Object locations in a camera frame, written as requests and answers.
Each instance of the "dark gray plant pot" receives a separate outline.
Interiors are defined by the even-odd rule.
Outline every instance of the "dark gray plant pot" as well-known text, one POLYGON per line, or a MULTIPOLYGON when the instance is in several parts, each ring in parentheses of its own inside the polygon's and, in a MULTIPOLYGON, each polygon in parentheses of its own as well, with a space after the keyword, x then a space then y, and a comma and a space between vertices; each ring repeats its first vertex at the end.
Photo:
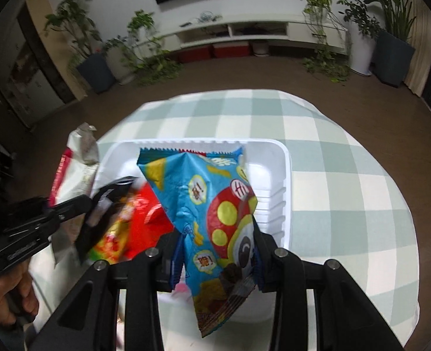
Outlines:
POLYGON ((409 71, 414 51, 408 43, 382 30, 373 55, 375 75, 383 83, 399 87, 409 71))
POLYGON ((76 69, 95 93, 104 92, 115 83, 115 77, 100 53, 93 53, 76 69))

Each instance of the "doorway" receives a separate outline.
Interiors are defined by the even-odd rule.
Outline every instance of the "doorway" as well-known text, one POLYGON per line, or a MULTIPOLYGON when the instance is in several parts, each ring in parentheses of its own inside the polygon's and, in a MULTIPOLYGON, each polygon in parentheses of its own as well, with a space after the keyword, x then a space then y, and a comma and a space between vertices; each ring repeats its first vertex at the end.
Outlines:
POLYGON ((21 123, 0 91, 0 144, 13 154, 25 149, 32 135, 21 123))

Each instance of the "snack bag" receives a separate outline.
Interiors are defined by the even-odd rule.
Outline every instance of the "snack bag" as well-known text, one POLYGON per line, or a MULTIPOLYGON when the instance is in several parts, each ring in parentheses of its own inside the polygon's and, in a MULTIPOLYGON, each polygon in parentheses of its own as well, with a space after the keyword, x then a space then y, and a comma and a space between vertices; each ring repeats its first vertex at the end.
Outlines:
POLYGON ((91 260, 107 260, 110 264, 116 264, 120 260, 128 241, 130 221, 133 217, 135 202, 139 197, 140 182, 139 179, 133 182, 120 213, 102 239, 90 250, 89 258, 91 260))
POLYGON ((173 231, 162 205, 146 183, 137 193, 125 257, 132 259, 147 248, 155 247, 161 235, 173 231))
POLYGON ((234 153, 142 149, 138 165, 184 235, 186 284, 203 337, 221 326, 255 286, 257 199, 234 153))
MULTIPOLYGON (((51 187, 49 205, 65 202, 81 194, 89 195, 99 167, 99 149, 92 125, 83 123, 69 134, 66 150, 56 170, 51 187)), ((68 254, 82 227, 84 215, 61 224, 51 236, 51 246, 56 264, 68 254)))
POLYGON ((88 253, 115 222, 126 203, 128 192, 136 183, 136 177, 119 178, 102 186, 92 197, 92 208, 84 217, 79 236, 74 243, 79 261, 84 262, 88 253))

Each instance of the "tv cabinet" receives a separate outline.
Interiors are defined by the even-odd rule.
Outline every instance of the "tv cabinet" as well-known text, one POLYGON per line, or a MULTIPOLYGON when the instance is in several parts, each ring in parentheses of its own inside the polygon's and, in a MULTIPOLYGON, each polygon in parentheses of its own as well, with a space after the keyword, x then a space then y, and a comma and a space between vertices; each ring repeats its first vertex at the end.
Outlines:
MULTIPOLYGON (((340 24, 326 21, 323 24, 328 44, 337 53, 346 52, 346 29, 340 24)), ((311 32, 303 15, 246 14, 225 16, 217 21, 163 27, 155 33, 162 37, 163 49, 177 51, 194 46, 225 41, 272 39, 285 41, 286 45, 312 48, 317 38, 311 32)), ((143 56, 147 56, 147 39, 139 44, 143 56)))

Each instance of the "table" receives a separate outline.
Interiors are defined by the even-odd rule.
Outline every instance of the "table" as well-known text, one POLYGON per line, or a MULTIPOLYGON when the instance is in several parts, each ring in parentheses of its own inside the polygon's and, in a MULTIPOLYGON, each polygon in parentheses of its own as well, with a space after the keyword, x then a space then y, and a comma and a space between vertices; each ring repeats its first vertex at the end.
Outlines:
MULTIPOLYGON (((338 259, 367 293, 402 344, 418 321, 418 248, 409 208, 367 150, 309 102, 274 90, 202 92, 144 104, 99 141, 137 138, 272 138, 292 161, 290 250, 304 260, 338 259)), ((52 286, 32 272, 40 290, 52 286)), ((48 298, 55 307, 58 297, 48 298)), ((308 347, 316 327, 308 292, 308 347)), ((271 321, 231 322, 201 339, 192 308, 159 306, 167 350, 266 350, 271 321)))

